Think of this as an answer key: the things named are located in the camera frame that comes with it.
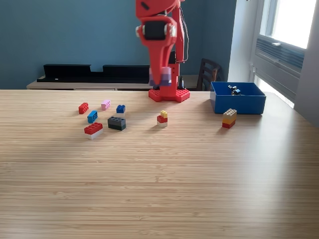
blue plastic bin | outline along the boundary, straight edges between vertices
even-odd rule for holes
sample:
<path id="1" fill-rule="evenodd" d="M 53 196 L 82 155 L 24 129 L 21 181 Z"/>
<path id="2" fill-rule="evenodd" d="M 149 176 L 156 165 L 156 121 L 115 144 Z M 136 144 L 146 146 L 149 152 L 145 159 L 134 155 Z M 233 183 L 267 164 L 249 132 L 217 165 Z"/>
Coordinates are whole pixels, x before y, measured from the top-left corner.
<path id="1" fill-rule="evenodd" d="M 237 86 L 242 95 L 232 96 L 228 86 Z M 210 101 L 216 114 L 233 109 L 238 114 L 260 115 L 264 112 L 266 96 L 255 83 L 212 82 Z"/>

white wall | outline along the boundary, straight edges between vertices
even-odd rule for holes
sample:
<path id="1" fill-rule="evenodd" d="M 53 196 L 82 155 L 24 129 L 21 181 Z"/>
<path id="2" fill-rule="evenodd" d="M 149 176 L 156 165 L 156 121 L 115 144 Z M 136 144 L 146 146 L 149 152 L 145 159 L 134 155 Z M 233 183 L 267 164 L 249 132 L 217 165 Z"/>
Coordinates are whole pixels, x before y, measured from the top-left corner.
<path id="1" fill-rule="evenodd" d="M 317 0 L 295 110 L 319 127 L 319 0 Z"/>
<path id="2" fill-rule="evenodd" d="M 237 0 L 233 42 L 229 63 L 229 82 L 248 82 L 258 1 Z"/>

pink lego brick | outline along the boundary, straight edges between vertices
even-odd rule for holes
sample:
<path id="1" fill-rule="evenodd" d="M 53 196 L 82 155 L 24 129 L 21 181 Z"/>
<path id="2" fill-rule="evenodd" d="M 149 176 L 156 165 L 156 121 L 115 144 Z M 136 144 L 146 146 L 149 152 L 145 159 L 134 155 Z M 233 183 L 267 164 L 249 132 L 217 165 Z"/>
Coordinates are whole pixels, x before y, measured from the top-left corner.
<path id="1" fill-rule="evenodd" d="M 161 73 L 162 74 L 171 74 L 171 67 L 162 67 Z"/>
<path id="2" fill-rule="evenodd" d="M 101 108 L 103 111 L 106 111 L 111 105 L 110 100 L 105 100 L 101 103 Z"/>

black lego brick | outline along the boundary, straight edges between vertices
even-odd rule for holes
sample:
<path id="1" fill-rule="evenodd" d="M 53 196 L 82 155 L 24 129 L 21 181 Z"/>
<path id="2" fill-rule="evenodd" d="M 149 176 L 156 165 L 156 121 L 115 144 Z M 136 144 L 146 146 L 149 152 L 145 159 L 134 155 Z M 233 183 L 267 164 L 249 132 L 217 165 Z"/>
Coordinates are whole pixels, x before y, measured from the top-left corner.
<path id="1" fill-rule="evenodd" d="M 109 124 L 109 128 L 122 131 L 122 130 L 124 130 L 126 128 L 126 124 L 123 125 L 123 126 L 117 126 L 117 125 Z"/>
<path id="2" fill-rule="evenodd" d="M 124 118 L 119 118 L 119 117 L 110 117 L 108 119 L 108 124 L 116 125 L 122 127 L 123 125 L 126 124 L 126 120 Z"/>

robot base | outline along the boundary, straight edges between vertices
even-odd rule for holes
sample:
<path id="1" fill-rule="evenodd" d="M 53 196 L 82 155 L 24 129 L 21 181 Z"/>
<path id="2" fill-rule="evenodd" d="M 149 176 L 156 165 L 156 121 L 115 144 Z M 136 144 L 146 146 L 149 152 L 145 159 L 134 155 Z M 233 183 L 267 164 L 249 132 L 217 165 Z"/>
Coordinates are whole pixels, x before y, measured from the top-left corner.
<path id="1" fill-rule="evenodd" d="M 177 90 L 176 95 L 173 97 L 166 97 L 166 96 L 160 96 L 160 90 L 149 90 L 149 97 L 153 99 L 156 102 L 161 101 L 176 101 L 176 102 L 183 102 L 187 100 L 190 97 L 189 90 Z"/>

